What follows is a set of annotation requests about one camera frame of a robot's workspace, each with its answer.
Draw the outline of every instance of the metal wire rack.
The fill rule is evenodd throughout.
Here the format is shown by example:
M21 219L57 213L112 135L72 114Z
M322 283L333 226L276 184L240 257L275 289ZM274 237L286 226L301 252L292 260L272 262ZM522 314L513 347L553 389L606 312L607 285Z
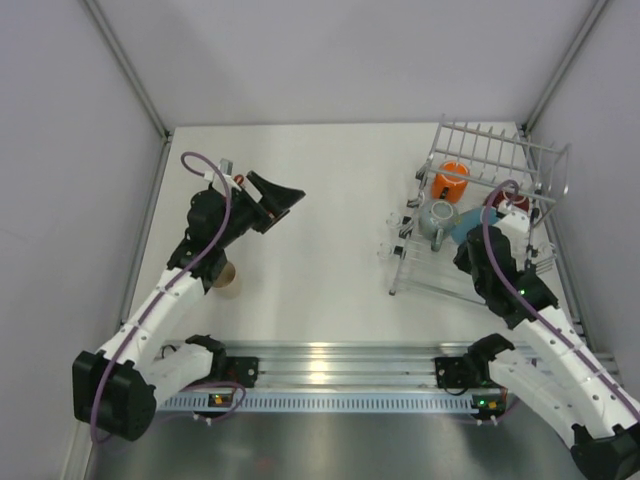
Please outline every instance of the metal wire rack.
M459 212L481 206L495 187L507 179L518 182L519 193L529 198L533 206L540 207L542 215L533 223L529 243L538 251L532 259L540 275L555 265L556 249L549 243L546 232L539 229L568 190L567 173L570 146L536 144L531 138L522 138L506 129L494 132L494 127L482 123L448 123L444 117L438 124L427 159L416 172L418 188L407 201L406 215L392 214L387 224L397 230L395 245L382 244L381 257L396 254L400 257L398 269L389 290L395 295L401 288L429 290L461 300L484 305L476 294L467 274L453 264L458 245L448 238L439 252L433 252L414 228L418 211L426 198L431 197L431 182L438 173L468 181L464 196L456 204ZM440 165L448 160L464 163L469 175L445 171Z

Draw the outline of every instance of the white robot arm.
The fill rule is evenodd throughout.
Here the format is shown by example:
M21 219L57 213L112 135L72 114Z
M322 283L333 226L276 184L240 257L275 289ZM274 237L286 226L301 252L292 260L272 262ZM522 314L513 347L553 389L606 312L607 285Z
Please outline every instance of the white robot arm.
M211 182L213 175L185 163L195 156L220 170L200 154L186 152L182 162ZM274 185L254 172L246 179L262 195L227 179L225 195L209 184L191 199L188 227L142 306L96 353L84 351L73 363L74 414L97 428L136 440L149 427L157 407L189 384L225 380L227 361L222 343L195 335L166 359L155 360L161 346L184 314L213 286L227 264L224 249L250 228L267 232L300 201L301 190Z
M469 347L458 367L464 372L454 373L476 385L508 388L553 427L588 479L628 478L640 470L640 403L582 342L535 267L518 269L510 238L526 230L518 224L523 219L509 214L495 226L485 220L467 234L454 263L471 274L489 309L533 348L552 375L538 371L499 334Z

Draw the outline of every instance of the metal frame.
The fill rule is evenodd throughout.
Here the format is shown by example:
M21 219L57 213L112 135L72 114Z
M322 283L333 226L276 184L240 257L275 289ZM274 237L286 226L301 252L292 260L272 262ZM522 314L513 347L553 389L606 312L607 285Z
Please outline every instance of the metal frame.
M578 33L574 37L573 41L569 45L566 53L562 57L562 60L555 68L551 79L547 83L542 95L536 102L533 110L527 117L527 121L524 123L523 130L526 135L531 134L533 129L536 127L540 117L547 109L549 102L553 98L553 95L556 93L562 81L567 76L567 73L571 69L571 66L575 63L576 59L580 52L583 51L584 46L587 43L587 40L590 38L593 33L596 25L604 15L606 8L613 3L613 0L597 0L591 11L585 18L584 22L580 26Z
M127 83L131 86L131 89L135 93L140 105L158 132L158 135L160 135L163 141L167 140L170 135L169 129L162 121L162 118L160 118L155 105L151 101L151 98L149 98L147 90L144 88L135 68L133 68L133 64L131 63L131 60L129 60L129 57L118 40L118 37L114 33L113 28L111 28L109 20L102 11L102 8L96 0L80 0L80 2L85 7L89 17L95 23L100 36L111 51L111 54L122 70L122 73L124 73Z

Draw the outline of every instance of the purple cable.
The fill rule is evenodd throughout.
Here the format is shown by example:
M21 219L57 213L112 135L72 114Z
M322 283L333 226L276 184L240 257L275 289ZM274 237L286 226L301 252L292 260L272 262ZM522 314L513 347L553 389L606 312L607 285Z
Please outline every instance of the purple cable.
M508 186L512 186L514 188L513 196L515 197L519 191L518 183L515 180L511 180L511 179L505 180L500 185L498 185L495 188L495 190L493 190L493 192L491 192L487 200L487 205L492 205L496 197L499 195L499 193L505 187L508 187ZM485 248L487 249L487 256L489 257L489 262L491 262L491 266L493 267L493 270L496 272L496 275L498 276L502 284L505 286L505 288L509 291L509 293L513 295L518 300L518 302L520 302L531 315L533 315L536 319L538 319L540 323L544 325L544 327L547 330L549 330L549 332L551 332L558 340L564 343L567 346L567 348L575 349L575 345L573 344L573 342L571 342L571 340L569 340L561 332L555 329L553 325L546 318L540 315L540 313L538 313L538 311L535 308L533 308L533 306L529 302L527 302L527 300L525 300L525 298L522 295L520 295L518 290L513 285L511 285L511 282L509 282L509 280L507 279L507 277L505 277L502 270L500 270L500 266L498 265L496 257L493 253L493 248L491 248L491 237L489 236L490 210L491 210L490 208L485 208L484 212L482 213L482 236L484 239ZM609 380L605 375L600 373L598 368L584 353L582 353L580 350L574 350L574 352L576 356L582 361L582 363L584 363L587 366L587 368L589 368L589 370L591 370L591 372L594 373L598 379L600 379L600 381L607 387L607 389L609 389L609 391L618 400L622 402L625 408L629 410L629 413L633 415L636 421L640 423L640 412L633 406L633 404L629 401L626 395L620 392L619 390L620 387L617 384L611 382L611 380Z
M216 243L218 243L218 240L220 240L220 237L222 237L222 234L224 233L225 229L227 228L227 224L229 223L229 217L231 216L231 189L229 188L229 184L225 180L224 175L222 174L220 169L204 155L200 155L199 153L196 153L196 152L184 152L180 157L180 162L182 163L182 165L184 165L184 167L189 172L193 173L194 175L204 177L204 173L198 172L197 170L187 165L186 158L190 156L196 157L197 159L202 160L204 163L206 163L209 167L211 167L211 169L215 172L218 178L220 178L220 180L222 181L222 187L224 188L224 193L226 196L224 218L222 219L222 223L220 224L220 228L218 229L218 232L215 234L215 236L213 237L209 245L207 245L205 249L202 250L202 252L200 252L193 260L191 260L191 262L189 262L189 264L186 267L184 267L180 272L178 272L178 274L175 277L169 280L169 282L165 285L165 291L173 287L178 280L180 280L189 271L191 271L191 269L211 251L211 249L216 245ZM111 357L111 360L109 360L109 363L107 364L107 368L105 368L104 373L100 378L100 382L98 383L98 388L96 389L96 395L93 399L93 405L91 406L91 416L89 421L89 427L90 427L89 430L91 433L91 440L93 441L93 443L100 444L107 441L111 437L111 434L109 434L105 438L98 438L98 409L99 409L98 407L100 405L100 401L102 400L102 395L104 393L107 380L109 379L109 376L111 375L111 372L113 371L113 368L115 367L118 361L118 358L120 358L120 355L122 355L122 352L124 352L124 349L127 347L127 345L131 343L131 339L133 338L135 333L138 331L139 327L142 326L142 324L145 322L145 320L147 319L149 314L153 311L153 309L158 304L158 302L160 301L163 295L164 295L164 292L159 292L155 297L153 297L153 300L149 302L149 305L147 305L147 308L145 308L145 310L142 312L142 315L140 315L138 324L133 326L131 331L127 334L125 339L122 341L122 344L118 347L113 357Z
M244 399L247 396L247 389L245 388L244 385L237 383L237 382L213 382L213 383L202 383L200 385L193 385L193 386L189 386L184 388L182 391L183 392L188 392L191 390L199 390L201 388L223 388L223 387L229 387L229 388L235 388L236 390L242 390L242 397L240 398L240 400L238 400L238 402L231 407L229 410L227 410L224 415L221 415L219 417L216 418L212 418L211 422L208 423L208 425L213 424L213 423L218 423L222 420L226 420L227 418L229 418L230 415L232 415L233 413L236 412L236 410L238 410L243 402ZM188 412L179 412L179 413L174 413L172 415L167 415L166 417L163 417L161 420L154 420L154 422L151 424L151 426L149 427L149 429L151 428L155 428L155 427L159 427L160 425L164 425L165 423L169 423L172 420L175 420L176 418L191 418L193 419L193 414L188 413ZM131 449L131 444L127 444L124 446L124 448L119 448L119 449L106 449L107 453L109 455L113 455L113 456L118 456L118 455L122 455L123 453L127 452L128 450Z

